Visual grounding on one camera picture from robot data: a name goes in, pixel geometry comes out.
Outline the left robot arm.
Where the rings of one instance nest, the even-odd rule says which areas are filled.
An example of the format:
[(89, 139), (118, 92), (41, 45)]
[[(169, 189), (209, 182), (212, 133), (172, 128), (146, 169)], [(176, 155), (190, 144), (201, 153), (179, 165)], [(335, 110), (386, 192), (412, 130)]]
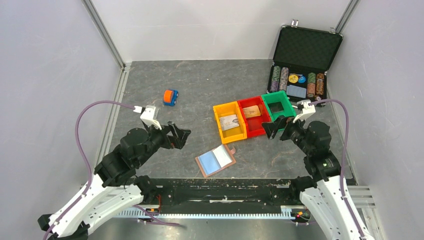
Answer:
[(136, 176), (136, 171), (160, 148), (182, 149), (190, 134), (171, 121), (160, 128), (130, 129), (65, 206), (38, 218), (44, 239), (86, 240), (124, 209), (153, 203), (158, 188), (147, 175)]

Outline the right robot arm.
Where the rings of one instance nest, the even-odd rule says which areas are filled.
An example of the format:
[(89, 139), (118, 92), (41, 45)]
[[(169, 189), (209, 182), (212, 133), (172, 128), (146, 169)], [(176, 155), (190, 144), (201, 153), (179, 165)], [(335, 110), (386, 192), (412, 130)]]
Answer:
[(372, 240), (351, 198), (339, 160), (330, 150), (330, 127), (321, 121), (293, 121), (280, 116), (262, 127), (269, 139), (279, 130), (281, 141), (292, 141), (304, 154), (308, 176), (297, 177), (289, 185), (289, 199), (303, 204), (328, 240)]

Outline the tan leather card holder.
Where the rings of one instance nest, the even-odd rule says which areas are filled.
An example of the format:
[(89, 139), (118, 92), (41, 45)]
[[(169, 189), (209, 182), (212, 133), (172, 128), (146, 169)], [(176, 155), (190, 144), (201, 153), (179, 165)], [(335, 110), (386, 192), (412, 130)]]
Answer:
[(234, 154), (236, 149), (229, 148), (226, 144), (198, 156), (195, 161), (204, 178), (210, 177), (223, 169), (226, 169), (236, 163)]

